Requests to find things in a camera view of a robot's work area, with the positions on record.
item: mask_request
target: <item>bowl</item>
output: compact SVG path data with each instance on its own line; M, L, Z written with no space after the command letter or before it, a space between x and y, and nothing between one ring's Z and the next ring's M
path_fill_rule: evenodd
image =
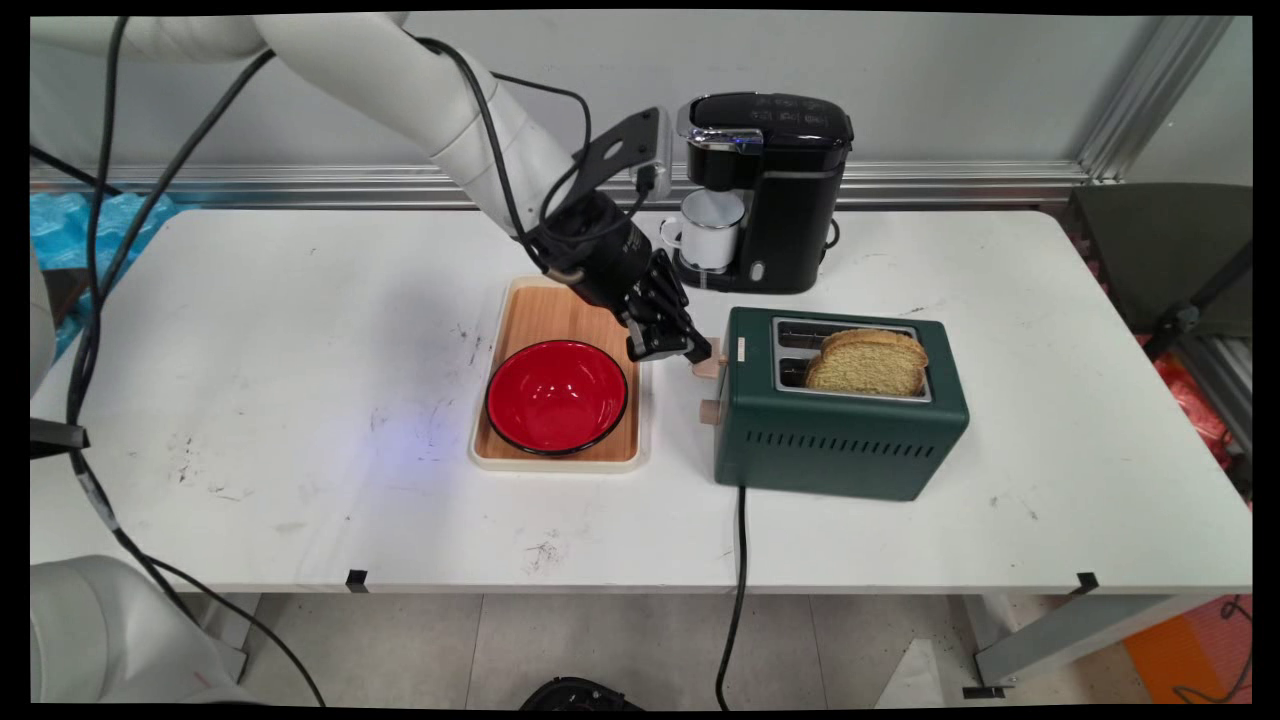
M507 357L489 379L484 406L494 432L512 446L534 455L571 455L618 427L627 379L599 347L550 340Z

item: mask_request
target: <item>table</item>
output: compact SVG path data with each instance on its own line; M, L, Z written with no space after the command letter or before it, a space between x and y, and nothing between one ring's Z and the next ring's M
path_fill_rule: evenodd
M660 219L637 215L650 237ZM1251 591L1251 512L1053 219L837 219L813 290L690 290L698 327L722 334L733 305L940 320L972 420L915 502L753 491L750 592L972 596L983 679L1011 684ZM81 416L124 528L229 592L347 592L352 570L369 592L731 588L735 491L698 421L716 386L681 359L649 366L635 471L468 460L503 292L530 270L477 213L169 220L105 309ZM32 416L60 419L73 355ZM31 562L125 557L64 457L31 464ZM987 628L1000 593L1087 574L1061 610Z

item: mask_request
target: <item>green toaster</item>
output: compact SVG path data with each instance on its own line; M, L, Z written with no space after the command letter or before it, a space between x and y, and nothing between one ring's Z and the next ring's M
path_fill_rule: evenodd
M846 329L914 337L929 357L923 392L891 397L804 387L822 341ZM733 307L716 421L716 482L878 500L915 500L969 425L942 323Z

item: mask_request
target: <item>black coffee maker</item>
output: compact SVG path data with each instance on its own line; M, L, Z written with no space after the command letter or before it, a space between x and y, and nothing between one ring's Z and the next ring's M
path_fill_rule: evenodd
M728 268L691 268L677 250L680 279L723 292L813 287L854 140L849 115L814 97L728 92L682 106L676 133L689 142L689 179L739 191L745 205Z

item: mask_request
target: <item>blue plastic bag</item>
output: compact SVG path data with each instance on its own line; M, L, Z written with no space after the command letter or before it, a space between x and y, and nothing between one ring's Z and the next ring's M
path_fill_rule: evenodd
M106 270L111 265L115 251L124 240L124 233L142 208L146 199L141 195L124 193L109 197L102 202L102 210L97 218L97 278L101 282L106 277ZM146 250L156 231L160 229L169 218L183 210L191 210L196 205L179 205L160 196L155 208L147 214L146 222L138 231L133 247L120 265L116 282L124 277L138 255ZM36 247L36 260L40 261L41 270L58 270L63 268L87 268L88 246L84 238L88 233L88 200L83 195L49 195L40 193L31 196L31 241ZM76 340L76 333L83 327L92 311L88 293L81 296L61 325L58 327L58 355L61 357L67 346Z

